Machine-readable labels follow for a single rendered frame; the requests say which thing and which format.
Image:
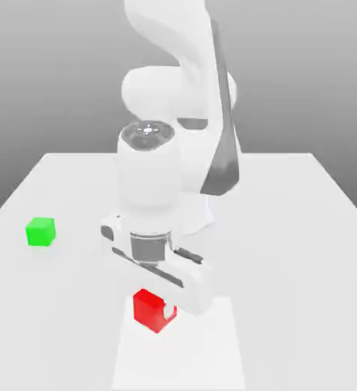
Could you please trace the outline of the small green cube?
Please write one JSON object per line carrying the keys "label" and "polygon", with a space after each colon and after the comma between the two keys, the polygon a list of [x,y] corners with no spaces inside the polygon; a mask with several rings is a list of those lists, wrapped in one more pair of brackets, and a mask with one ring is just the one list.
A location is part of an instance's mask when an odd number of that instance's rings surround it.
{"label": "small green cube", "polygon": [[33,247],[49,247],[56,238],[53,218],[33,218],[25,228],[27,243]]}

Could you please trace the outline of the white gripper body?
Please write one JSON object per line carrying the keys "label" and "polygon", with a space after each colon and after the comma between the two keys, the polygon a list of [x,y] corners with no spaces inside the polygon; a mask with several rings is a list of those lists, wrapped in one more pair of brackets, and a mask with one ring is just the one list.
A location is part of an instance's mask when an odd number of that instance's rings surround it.
{"label": "white gripper body", "polygon": [[211,305],[211,268],[202,256],[183,247],[167,244],[165,259],[152,265],[105,241],[104,262],[131,292],[146,289],[192,315],[206,312]]}

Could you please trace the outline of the small red cube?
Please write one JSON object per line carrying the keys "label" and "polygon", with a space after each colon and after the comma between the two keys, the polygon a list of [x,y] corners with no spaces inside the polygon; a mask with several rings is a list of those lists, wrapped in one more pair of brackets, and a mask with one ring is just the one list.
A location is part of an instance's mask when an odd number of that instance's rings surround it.
{"label": "small red cube", "polygon": [[133,317],[155,333],[160,333],[177,316],[177,306],[171,318],[164,318],[164,299],[146,289],[133,296]]}

